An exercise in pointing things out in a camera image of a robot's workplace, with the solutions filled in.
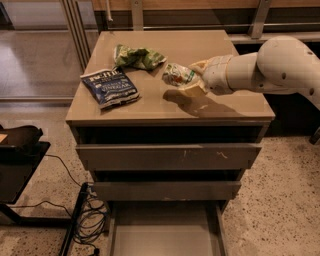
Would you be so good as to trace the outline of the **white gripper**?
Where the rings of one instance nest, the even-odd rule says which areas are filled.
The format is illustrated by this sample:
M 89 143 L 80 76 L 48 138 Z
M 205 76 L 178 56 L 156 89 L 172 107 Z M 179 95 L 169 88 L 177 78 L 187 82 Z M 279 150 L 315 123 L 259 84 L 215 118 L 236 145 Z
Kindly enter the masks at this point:
M 233 55 L 216 56 L 209 60 L 192 63 L 189 68 L 202 75 L 202 81 L 180 86 L 178 90 L 187 97 L 202 97 L 211 92 L 215 95 L 232 94 L 227 80 L 227 66 Z

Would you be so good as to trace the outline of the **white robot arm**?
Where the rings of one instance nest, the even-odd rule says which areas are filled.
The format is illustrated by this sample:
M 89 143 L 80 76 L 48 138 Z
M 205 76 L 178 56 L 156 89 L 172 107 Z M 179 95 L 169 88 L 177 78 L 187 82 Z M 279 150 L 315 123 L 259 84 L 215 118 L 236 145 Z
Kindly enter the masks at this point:
M 300 40 L 277 36 L 257 52 L 215 56 L 190 65 L 195 80 L 178 89 L 186 96 L 228 95 L 240 90 L 298 93 L 320 109 L 320 59 Z

